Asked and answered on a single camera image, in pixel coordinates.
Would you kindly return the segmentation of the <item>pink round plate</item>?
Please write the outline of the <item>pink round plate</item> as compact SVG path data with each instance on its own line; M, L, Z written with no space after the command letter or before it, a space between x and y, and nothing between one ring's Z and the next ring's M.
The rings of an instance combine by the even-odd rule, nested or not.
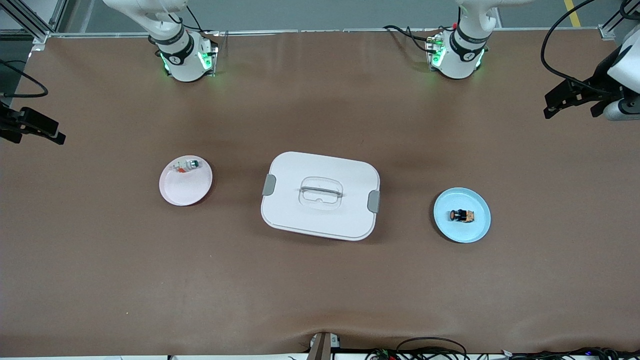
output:
M201 168L187 173L178 173L172 166L176 160L197 159ZM162 198L176 207L189 207L205 198L214 183L213 169L202 157L179 156L162 169L158 179L158 190Z

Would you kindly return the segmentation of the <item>light blue round plate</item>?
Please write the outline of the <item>light blue round plate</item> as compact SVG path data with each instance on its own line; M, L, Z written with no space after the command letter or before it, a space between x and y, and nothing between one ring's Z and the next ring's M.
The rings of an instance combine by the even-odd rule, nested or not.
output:
M450 221L450 211L459 209L473 211L475 221ZM439 232L460 244L479 241L489 233L492 225L492 214L487 201L466 187L451 187L442 191L434 202L432 215Z

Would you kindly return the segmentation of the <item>white lidded storage box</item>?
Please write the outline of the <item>white lidded storage box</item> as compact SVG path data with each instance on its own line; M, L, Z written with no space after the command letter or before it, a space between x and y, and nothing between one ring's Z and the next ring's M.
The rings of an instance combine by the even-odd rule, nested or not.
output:
M356 242L375 228L380 189L380 174L368 162L284 152L270 164L260 211L275 229Z

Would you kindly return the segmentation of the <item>aluminium frame profile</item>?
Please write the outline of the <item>aluminium frame profile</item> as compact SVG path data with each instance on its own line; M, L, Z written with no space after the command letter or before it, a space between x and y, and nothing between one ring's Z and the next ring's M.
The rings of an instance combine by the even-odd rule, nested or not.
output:
M45 43L56 34L70 0L0 0L0 40Z
M616 31L621 24L631 24L633 28L640 25L640 0L621 0L616 12L605 23L598 25L600 38L603 41L615 41Z

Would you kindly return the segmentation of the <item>silver table edge rail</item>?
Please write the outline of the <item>silver table edge rail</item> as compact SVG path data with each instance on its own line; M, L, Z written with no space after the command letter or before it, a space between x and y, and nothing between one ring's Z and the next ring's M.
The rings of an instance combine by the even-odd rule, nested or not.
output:
M554 32L560 31L581 31L581 30L595 30L600 39L604 41L613 41L617 37L612 30L606 31L601 25L597 27L558 27ZM324 34L324 33L381 33L385 32L384 28L344 28L344 29L332 29L332 30L318 30L318 29L280 29L280 30L208 30L205 35L213 37L235 37L235 36L264 36L264 35L278 35L278 34ZM147 38L146 32L55 32L47 35L47 39L133 39L133 38Z

